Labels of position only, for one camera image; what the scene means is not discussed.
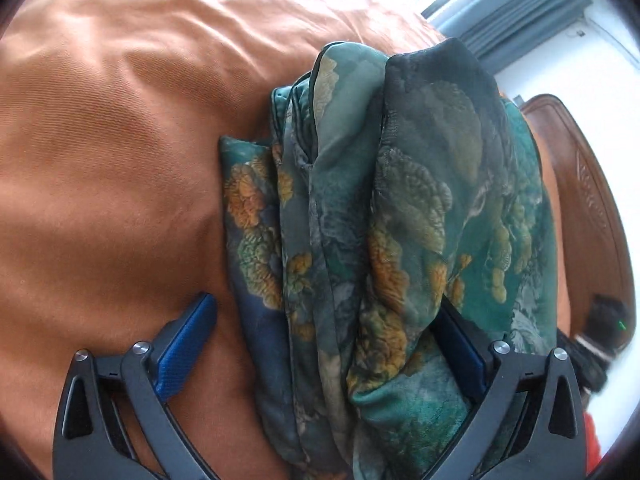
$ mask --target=green floral fabric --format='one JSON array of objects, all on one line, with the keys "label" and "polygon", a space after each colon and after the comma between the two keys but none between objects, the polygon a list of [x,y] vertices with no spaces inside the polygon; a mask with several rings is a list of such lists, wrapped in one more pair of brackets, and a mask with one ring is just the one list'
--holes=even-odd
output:
[{"label": "green floral fabric", "polygon": [[221,140],[228,266],[265,432],[301,479],[420,478],[468,414],[428,327],[446,295],[517,351],[556,342],[527,123],[458,40],[324,48]]}]

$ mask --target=folded garment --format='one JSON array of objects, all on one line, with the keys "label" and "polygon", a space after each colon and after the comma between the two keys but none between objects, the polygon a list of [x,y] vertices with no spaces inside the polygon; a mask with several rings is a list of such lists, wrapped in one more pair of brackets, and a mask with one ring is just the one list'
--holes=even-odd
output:
[{"label": "folded garment", "polygon": [[273,91],[272,137],[221,139],[265,432],[294,478],[420,478],[469,410],[428,330],[442,296],[516,351],[556,342],[527,123],[458,40],[333,43]]}]

